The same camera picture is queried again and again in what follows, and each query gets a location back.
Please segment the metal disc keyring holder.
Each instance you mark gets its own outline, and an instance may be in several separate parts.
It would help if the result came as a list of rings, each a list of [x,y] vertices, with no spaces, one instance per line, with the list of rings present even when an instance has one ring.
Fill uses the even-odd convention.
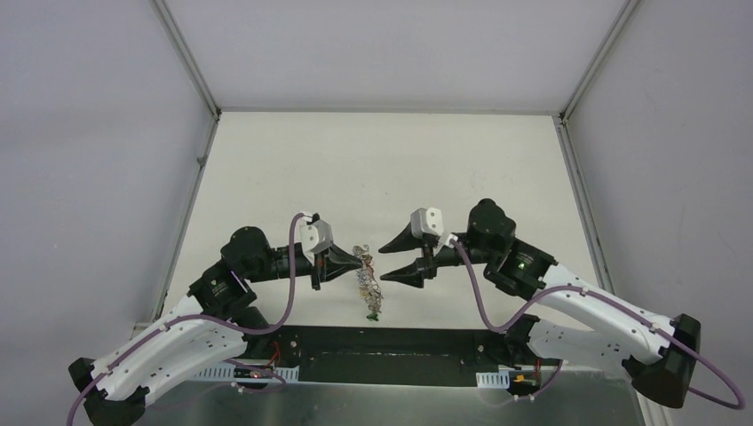
[[[370,247],[368,244],[355,245],[353,246],[352,253],[362,260],[362,267],[357,271],[357,280],[361,297],[369,310],[368,315],[376,312],[380,320],[384,297],[375,275],[374,257],[370,253]]]

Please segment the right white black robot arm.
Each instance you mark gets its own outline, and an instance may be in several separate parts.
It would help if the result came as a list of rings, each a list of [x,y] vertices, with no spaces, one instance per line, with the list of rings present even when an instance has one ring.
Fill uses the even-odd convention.
[[[684,313],[670,318],[650,312],[592,286],[554,256],[519,239],[516,228],[491,199],[470,210],[461,233],[445,229],[439,209],[417,209],[378,251],[418,249],[421,256],[381,278],[422,288],[441,267],[471,270],[481,264],[483,279],[506,295],[562,312],[585,326],[572,329],[535,315],[514,315],[497,328],[508,359],[518,364],[533,357],[573,361],[629,381],[657,404],[683,407],[696,366],[689,352],[700,349],[700,321]]]

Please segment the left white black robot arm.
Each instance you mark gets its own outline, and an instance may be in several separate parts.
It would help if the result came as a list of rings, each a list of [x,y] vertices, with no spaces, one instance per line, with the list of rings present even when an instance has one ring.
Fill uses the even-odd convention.
[[[161,318],[120,349],[69,366],[79,395],[67,424],[82,408],[94,425],[132,425],[167,391],[203,369],[243,353],[264,357],[270,335],[291,314],[298,277],[309,277],[319,289],[361,266],[358,257],[334,243],[330,226],[317,216],[294,216],[289,242],[280,248],[272,248],[258,227],[236,230],[220,259]],[[289,282],[288,302],[271,324],[254,306],[257,296],[250,286],[283,279]]]

